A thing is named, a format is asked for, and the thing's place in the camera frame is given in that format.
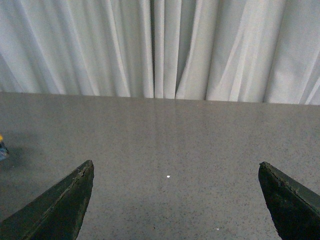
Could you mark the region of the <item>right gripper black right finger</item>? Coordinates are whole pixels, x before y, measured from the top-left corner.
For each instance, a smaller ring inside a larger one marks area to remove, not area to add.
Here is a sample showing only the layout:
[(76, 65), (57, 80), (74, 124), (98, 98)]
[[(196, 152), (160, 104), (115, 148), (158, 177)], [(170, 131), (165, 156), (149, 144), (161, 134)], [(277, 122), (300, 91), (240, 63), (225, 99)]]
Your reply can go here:
[(320, 196), (268, 162), (258, 180), (276, 231), (283, 240), (320, 238)]

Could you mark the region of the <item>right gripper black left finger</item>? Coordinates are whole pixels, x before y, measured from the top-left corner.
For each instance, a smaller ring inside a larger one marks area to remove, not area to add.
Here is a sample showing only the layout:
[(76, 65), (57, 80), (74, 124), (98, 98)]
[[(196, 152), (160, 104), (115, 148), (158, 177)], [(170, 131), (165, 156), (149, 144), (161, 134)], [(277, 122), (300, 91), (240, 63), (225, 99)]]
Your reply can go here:
[(87, 160), (0, 223), (2, 240), (75, 240), (92, 195), (94, 164)]

